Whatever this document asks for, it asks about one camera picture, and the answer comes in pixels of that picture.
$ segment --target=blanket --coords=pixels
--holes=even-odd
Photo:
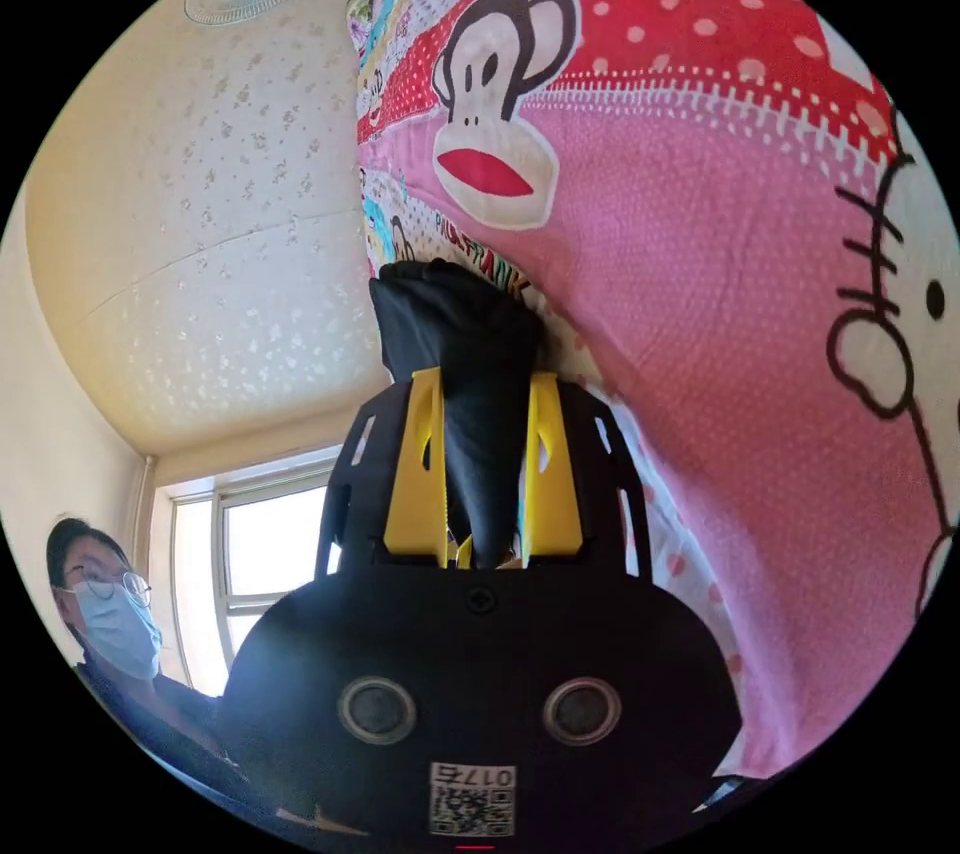
[[[803,0],[371,18],[371,270],[443,257],[541,314],[727,656],[723,772],[783,770],[889,666],[960,517],[960,240],[909,124]]]

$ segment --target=face mask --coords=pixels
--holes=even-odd
[[[93,650],[130,677],[156,677],[162,637],[150,609],[137,604],[120,584],[106,600],[98,597],[86,581],[77,584],[73,593],[87,625],[83,636]]]

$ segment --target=window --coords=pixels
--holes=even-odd
[[[190,683],[223,692],[237,651],[273,604],[313,580],[333,462],[174,502],[174,605]],[[327,573],[337,569],[339,549]]]

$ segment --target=textured ceiling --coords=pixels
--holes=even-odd
[[[204,28],[161,0],[37,155],[40,304],[80,385],[142,453],[340,410],[385,383],[345,1]]]

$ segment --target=person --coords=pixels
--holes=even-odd
[[[162,635],[151,614],[151,588],[109,534],[79,518],[58,521],[47,538],[47,574],[60,617],[83,652],[77,675],[168,769],[273,833],[276,823],[264,818],[353,833],[319,814],[296,818],[253,788],[217,737],[220,699],[160,670]]]

